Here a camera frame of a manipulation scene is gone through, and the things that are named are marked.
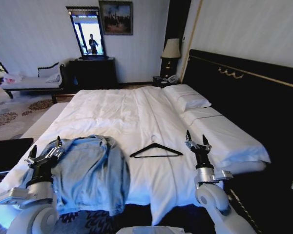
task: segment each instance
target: dark headboard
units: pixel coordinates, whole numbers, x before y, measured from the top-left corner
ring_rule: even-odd
[[[293,174],[293,68],[190,50],[184,84],[259,140]]]

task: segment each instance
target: picture frame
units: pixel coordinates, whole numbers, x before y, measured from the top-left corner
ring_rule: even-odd
[[[131,1],[99,1],[105,35],[133,35]]]

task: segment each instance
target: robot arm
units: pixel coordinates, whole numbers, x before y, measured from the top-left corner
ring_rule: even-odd
[[[34,146],[25,160],[34,170],[26,189],[13,188],[0,195],[0,204],[19,205],[22,209],[12,221],[7,234],[49,234],[59,218],[51,168],[64,153],[60,137],[46,156],[36,158],[36,153],[37,146]]]
[[[197,176],[195,177],[195,197],[197,201],[207,210],[215,224],[218,234],[255,234],[251,225],[230,205],[224,190],[215,185],[221,180],[233,178],[227,171],[214,173],[208,153],[211,150],[208,140],[203,135],[203,144],[196,144],[191,140],[187,131],[186,145],[195,153],[197,165]]]

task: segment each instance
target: denim shirt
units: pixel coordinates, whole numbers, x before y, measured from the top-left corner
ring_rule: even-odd
[[[53,189],[59,214],[80,210],[105,210],[110,216],[121,213],[130,186],[130,174],[123,152],[108,136],[90,135],[63,139],[64,154],[52,168]],[[42,152],[55,146],[50,142]],[[33,170],[24,176],[24,187]]]

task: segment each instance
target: black hanger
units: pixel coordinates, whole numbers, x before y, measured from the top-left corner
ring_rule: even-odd
[[[135,157],[135,158],[139,158],[139,157],[136,157],[136,155],[148,150],[148,149],[151,149],[151,148],[161,148],[163,150],[167,150],[169,152],[172,152],[176,155],[163,155],[163,156],[142,156],[142,157],[177,157],[177,156],[180,156],[180,155],[183,155],[181,152],[179,151],[176,151],[176,150],[173,150],[173,149],[170,149],[164,145],[160,145],[160,144],[157,144],[157,143],[152,143],[146,147],[144,147],[143,149],[140,149],[138,150],[137,152],[133,153],[132,155],[130,155],[130,157]]]

